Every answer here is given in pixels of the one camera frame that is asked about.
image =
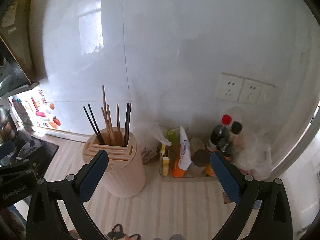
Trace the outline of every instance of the wall socket panel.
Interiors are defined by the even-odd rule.
[[[221,73],[216,87],[217,98],[244,104],[266,105],[273,101],[276,87],[260,81]]]
[[[215,95],[217,98],[232,102],[238,101],[244,78],[220,74]]]
[[[255,104],[260,95],[261,87],[261,82],[245,79],[239,95],[238,102],[244,104]]]

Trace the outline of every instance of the black bottle cap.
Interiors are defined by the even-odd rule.
[[[234,134],[239,134],[242,130],[242,124],[237,121],[234,121],[231,125],[231,132]]]
[[[217,150],[225,157],[230,157],[232,153],[232,142],[228,138],[222,138],[217,144]]]

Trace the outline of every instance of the stove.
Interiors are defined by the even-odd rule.
[[[59,146],[35,138],[21,131],[18,131],[18,134],[13,142],[15,145],[14,151],[0,160],[0,166],[6,166],[12,163],[19,162],[20,159],[27,157],[30,153],[43,146],[46,149],[47,158],[38,166],[36,174],[37,179],[43,178]],[[28,196],[24,199],[27,205],[30,205],[30,200],[31,196]]]

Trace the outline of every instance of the wooden chopstick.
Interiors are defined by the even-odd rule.
[[[93,129],[94,133],[96,134],[99,142],[102,144],[102,141],[100,141],[100,136],[99,136],[99,134],[97,133],[97,130],[95,129],[95,127],[94,127],[94,125],[93,125],[93,123],[92,123],[92,121],[91,121],[91,119],[90,119],[90,116],[89,116],[89,114],[88,114],[88,112],[87,112],[87,109],[85,109],[85,106],[83,107],[83,109],[84,109],[84,111],[85,111],[85,114],[87,115],[87,118],[88,118],[88,120],[89,120],[89,122],[90,122],[90,124],[91,124],[91,126],[92,126],[92,129]]]
[[[115,142],[115,140],[112,139],[111,132],[110,132],[110,127],[109,127],[109,123],[108,123],[108,121],[107,121],[107,120],[108,120],[107,113],[104,112],[103,107],[101,108],[101,111],[102,111],[103,118],[104,118],[104,120],[105,120],[105,122],[106,122],[106,125],[108,125],[107,130],[108,130],[108,133],[109,133],[111,145],[115,145],[116,142]]]
[[[109,129],[109,123],[108,123],[108,117],[107,114],[104,112],[103,107],[101,108],[102,116],[104,119],[104,122],[106,124],[106,130],[107,130],[107,136],[110,138],[110,129]]]
[[[128,125],[127,125],[127,141],[125,143],[125,146],[127,146],[128,142],[129,142],[130,114],[131,114],[131,103],[129,104]]]
[[[99,141],[100,141],[100,143],[101,143],[102,145],[106,145],[106,143],[104,142],[104,140],[103,140],[103,138],[102,138],[102,135],[101,135],[101,133],[100,133],[99,127],[98,127],[98,125],[97,125],[96,119],[94,118],[94,115],[93,115],[93,112],[92,112],[92,109],[91,109],[91,106],[90,106],[89,103],[88,103],[88,107],[89,107],[90,114],[91,114],[91,116],[92,116],[94,125],[96,126],[97,133],[99,134],[99,137],[100,137],[100,139],[101,139],[101,140],[99,140]]]
[[[127,125],[128,125],[129,104],[130,104],[130,103],[127,103],[127,113],[125,114],[125,127],[124,127],[124,141],[123,141],[123,146],[126,146],[127,136],[128,136]]]
[[[104,112],[107,114],[107,107],[106,107],[106,94],[105,94],[105,91],[104,91],[104,85],[102,85],[102,100],[103,100],[103,110]]]
[[[119,137],[119,146],[122,144],[122,134],[120,131],[120,116],[119,116],[119,104],[117,104],[117,127],[118,127],[118,137]]]
[[[109,128],[110,128],[111,142],[112,142],[112,145],[116,145],[116,138],[115,138],[115,133],[114,133],[113,127],[112,127],[109,104],[107,104],[107,115],[108,115],[108,123],[109,123]]]

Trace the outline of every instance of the range hood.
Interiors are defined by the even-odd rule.
[[[29,47],[30,1],[13,0],[0,20],[0,97],[38,84]]]

